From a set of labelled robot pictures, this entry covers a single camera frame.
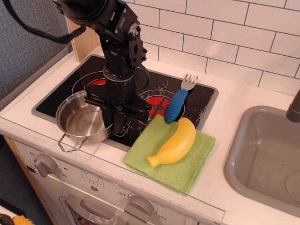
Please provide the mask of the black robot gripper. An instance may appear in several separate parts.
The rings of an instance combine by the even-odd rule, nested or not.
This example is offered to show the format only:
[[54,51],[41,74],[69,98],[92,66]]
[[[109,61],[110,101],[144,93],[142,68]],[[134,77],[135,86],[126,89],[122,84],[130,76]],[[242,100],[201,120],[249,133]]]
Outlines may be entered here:
[[135,78],[126,80],[105,77],[105,84],[84,86],[86,102],[101,108],[105,128],[114,125],[114,134],[123,134],[127,118],[149,119],[150,105],[135,91]]

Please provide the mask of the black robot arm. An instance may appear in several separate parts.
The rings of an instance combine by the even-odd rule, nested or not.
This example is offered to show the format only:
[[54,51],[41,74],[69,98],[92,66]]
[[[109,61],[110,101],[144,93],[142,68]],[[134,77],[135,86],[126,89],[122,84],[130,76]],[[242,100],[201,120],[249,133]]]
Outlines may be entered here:
[[149,82],[139,88],[135,71],[146,61],[147,50],[141,40],[137,15],[121,0],[57,0],[57,8],[67,19],[94,30],[100,38],[105,57],[101,87],[85,85],[85,101],[99,106],[105,126],[112,125],[112,133],[121,134],[132,117],[147,122],[151,107],[137,95]]

